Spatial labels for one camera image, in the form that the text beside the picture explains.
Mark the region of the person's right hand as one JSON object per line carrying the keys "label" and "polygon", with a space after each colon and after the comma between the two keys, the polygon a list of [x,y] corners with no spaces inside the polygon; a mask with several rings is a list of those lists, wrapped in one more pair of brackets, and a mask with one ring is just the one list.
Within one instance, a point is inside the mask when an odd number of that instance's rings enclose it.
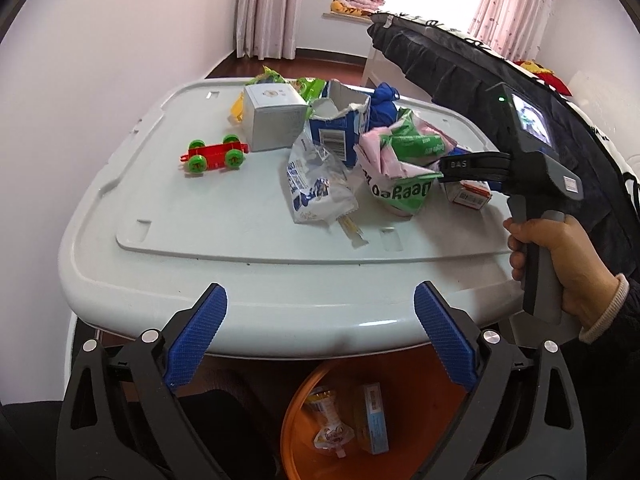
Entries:
{"label": "person's right hand", "polygon": [[566,216],[563,222],[533,219],[518,223],[509,218],[503,226],[509,232],[512,278],[515,281],[524,278],[526,244],[548,249],[564,287],[563,310],[576,316],[585,330],[590,330],[608,310],[620,280],[602,262],[580,223],[571,216]]}

